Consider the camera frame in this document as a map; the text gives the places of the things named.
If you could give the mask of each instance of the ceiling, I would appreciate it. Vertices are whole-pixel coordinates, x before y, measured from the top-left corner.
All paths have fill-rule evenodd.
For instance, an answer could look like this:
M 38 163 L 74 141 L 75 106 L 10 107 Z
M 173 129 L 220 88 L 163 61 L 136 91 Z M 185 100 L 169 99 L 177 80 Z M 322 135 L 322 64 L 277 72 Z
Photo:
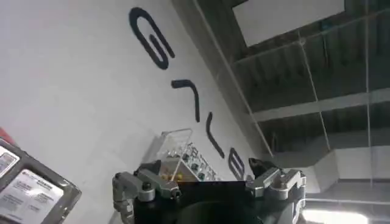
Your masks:
M 251 47 L 232 11 L 243 2 L 199 0 L 273 152 L 317 138 L 332 150 L 329 136 L 358 131 L 367 138 L 354 147 L 390 144 L 375 137 L 390 127 L 390 1 L 369 1 L 366 14 L 365 0 L 346 0 L 343 13 Z

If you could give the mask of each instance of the ceiling light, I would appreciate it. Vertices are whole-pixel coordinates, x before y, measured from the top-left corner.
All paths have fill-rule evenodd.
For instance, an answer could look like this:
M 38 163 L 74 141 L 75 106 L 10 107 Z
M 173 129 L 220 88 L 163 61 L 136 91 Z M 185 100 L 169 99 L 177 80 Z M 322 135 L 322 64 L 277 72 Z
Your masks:
M 366 216 L 354 212 L 326 211 L 326 210 L 303 210 L 303 216 L 307 221 L 324 224 L 368 224 Z

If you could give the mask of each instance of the white ceiling panel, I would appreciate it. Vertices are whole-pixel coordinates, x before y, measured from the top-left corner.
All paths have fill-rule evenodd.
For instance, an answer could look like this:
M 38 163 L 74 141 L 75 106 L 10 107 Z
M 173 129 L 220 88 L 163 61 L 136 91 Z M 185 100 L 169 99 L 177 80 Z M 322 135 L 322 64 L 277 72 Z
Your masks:
M 233 8 L 247 46 L 344 10 L 344 0 L 249 0 Z
M 390 178 L 390 145 L 375 146 L 374 151 L 374 178 Z
M 341 179 L 371 178 L 371 154 L 369 148 L 337 149 L 335 152 Z

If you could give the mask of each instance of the red object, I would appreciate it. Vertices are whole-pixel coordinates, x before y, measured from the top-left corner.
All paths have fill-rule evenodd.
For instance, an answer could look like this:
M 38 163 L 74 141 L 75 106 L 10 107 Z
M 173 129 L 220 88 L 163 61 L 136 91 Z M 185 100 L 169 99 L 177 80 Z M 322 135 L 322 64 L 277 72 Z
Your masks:
M 0 138 L 6 140 L 8 143 L 15 145 L 15 141 L 0 127 Z

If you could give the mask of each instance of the bolt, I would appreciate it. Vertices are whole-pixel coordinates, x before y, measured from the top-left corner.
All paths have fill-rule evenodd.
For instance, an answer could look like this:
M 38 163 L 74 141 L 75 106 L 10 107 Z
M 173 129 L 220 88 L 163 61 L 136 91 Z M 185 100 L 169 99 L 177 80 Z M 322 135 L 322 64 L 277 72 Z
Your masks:
M 182 195 L 182 193 L 179 190 L 172 191 L 173 198 L 179 198 L 181 195 Z
M 144 182 L 144 183 L 142 184 L 142 190 L 148 191 L 148 190 L 150 190 L 150 189 L 152 189 L 152 185 L 151 185 L 149 182 Z

